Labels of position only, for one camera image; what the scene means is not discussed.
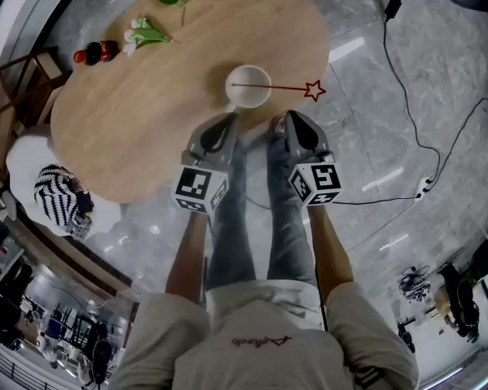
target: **red star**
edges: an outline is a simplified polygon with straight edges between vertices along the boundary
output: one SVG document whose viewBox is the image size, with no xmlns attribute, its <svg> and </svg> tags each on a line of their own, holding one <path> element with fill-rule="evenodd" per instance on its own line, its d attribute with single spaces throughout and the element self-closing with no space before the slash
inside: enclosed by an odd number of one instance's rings
<svg viewBox="0 0 488 390">
<path fill-rule="evenodd" d="M 311 97 L 315 102 L 318 101 L 318 97 L 322 94 L 327 93 L 322 87 L 320 87 L 320 80 L 315 82 L 314 84 L 309 84 L 306 82 L 306 93 L 303 95 L 304 97 Z"/>
</svg>

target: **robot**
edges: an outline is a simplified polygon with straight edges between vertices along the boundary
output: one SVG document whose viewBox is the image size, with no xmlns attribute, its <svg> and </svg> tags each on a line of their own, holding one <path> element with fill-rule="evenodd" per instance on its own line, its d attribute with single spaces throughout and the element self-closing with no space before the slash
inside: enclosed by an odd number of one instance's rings
<svg viewBox="0 0 488 390">
<path fill-rule="evenodd" d="M 324 131 L 306 115 L 285 115 L 285 148 L 293 170 L 289 182 L 304 206 L 327 204 L 342 191 L 339 166 Z M 182 153 L 173 197 L 186 210 L 213 215 L 229 189 L 229 171 L 238 137 L 237 114 L 222 114 L 192 133 Z"/>
</svg>

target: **wooden chair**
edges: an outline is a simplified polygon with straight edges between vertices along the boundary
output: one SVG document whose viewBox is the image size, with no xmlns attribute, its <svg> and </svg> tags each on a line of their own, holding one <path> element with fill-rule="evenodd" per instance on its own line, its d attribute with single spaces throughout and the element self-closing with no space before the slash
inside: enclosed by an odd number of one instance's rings
<svg viewBox="0 0 488 390">
<path fill-rule="evenodd" d="M 0 180 L 7 178 L 6 157 L 15 137 L 47 121 L 69 74 L 63 73 L 51 52 L 25 55 L 0 67 Z"/>
</svg>

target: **bottle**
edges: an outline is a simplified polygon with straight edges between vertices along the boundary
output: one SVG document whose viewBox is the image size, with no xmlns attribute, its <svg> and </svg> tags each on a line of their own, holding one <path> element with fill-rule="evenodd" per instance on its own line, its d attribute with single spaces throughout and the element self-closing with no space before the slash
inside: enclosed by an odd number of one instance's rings
<svg viewBox="0 0 488 390">
<path fill-rule="evenodd" d="M 119 52 L 116 41 L 91 42 L 83 50 L 78 50 L 74 54 L 74 62 L 95 65 L 112 60 Z"/>
</svg>

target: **wooden table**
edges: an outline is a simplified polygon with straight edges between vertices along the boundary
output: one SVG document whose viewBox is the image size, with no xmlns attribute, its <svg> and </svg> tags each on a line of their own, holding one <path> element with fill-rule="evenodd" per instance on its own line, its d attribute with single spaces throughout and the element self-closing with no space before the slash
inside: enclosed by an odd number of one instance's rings
<svg viewBox="0 0 488 390">
<path fill-rule="evenodd" d="M 275 85 L 304 87 L 322 78 L 329 57 L 311 0 L 191 0 L 183 27 L 179 6 L 138 0 L 104 37 L 123 42 L 130 20 L 141 16 L 180 43 L 76 65 L 52 112 L 64 164 L 114 202 L 141 200 L 174 176 L 191 132 L 224 111 L 224 82 L 236 66 L 258 65 Z M 242 112 L 241 130 L 302 100 L 302 91 L 273 90 L 259 109 Z"/>
</svg>

